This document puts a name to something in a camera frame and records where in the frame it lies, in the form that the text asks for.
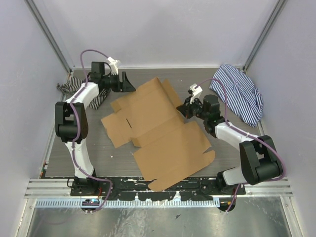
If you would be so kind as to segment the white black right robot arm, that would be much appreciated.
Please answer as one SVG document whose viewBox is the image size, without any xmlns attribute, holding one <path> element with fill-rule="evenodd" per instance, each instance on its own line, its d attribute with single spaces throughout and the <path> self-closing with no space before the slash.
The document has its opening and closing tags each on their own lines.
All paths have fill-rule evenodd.
<svg viewBox="0 0 316 237">
<path fill-rule="evenodd" d="M 235 185 L 256 185 L 282 178 L 285 168 L 277 155 L 270 136 L 256 136 L 238 129 L 225 120 L 220 112 L 217 96 L 206 95 L 203 101 L 189 96 L 177 110 L 187 119 L 197 117 L 203 120 L 205 131 L 236 148 L 240 155 L 240 166 L 217 174 L 218 191 L 228 195 Z"/>
</svg>

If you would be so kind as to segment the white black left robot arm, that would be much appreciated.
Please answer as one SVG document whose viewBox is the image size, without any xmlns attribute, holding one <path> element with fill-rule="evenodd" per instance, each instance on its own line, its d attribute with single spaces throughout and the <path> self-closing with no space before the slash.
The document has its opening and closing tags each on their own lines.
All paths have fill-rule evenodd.
<svg viewBox="0 0 316 237">
<path fill-rule="evenodd" d="M 78 90 L 66 101 L 55 104 L 55 132 L 68 148 L 75 168 L 72 190 L 76 194 L 93 196 L 99 191 L 100 179 L 90 161 L 86 138 L 88 121 L 86 108 L 102 91 L 134 92 L 126 73 L 119 73 L 118 60 L 92 62 L 91 72 Z"/>
</svg>

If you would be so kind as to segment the brown cardboard box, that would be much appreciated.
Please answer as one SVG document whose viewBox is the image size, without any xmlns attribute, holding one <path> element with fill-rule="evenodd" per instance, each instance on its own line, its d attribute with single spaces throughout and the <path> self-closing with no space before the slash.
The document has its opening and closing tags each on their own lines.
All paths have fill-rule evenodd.
<svg viewBox="0 0 316 237">
<path fill-rule="evenodd" d="M 149 189 L 163 191 L 210 165 L 211 143 L 196 121 L 184 123 L 181 100 L 168 80 L 154 78 L 111 103 L 101 122 L 115 148 L 132 142 Z"/>
</svg>

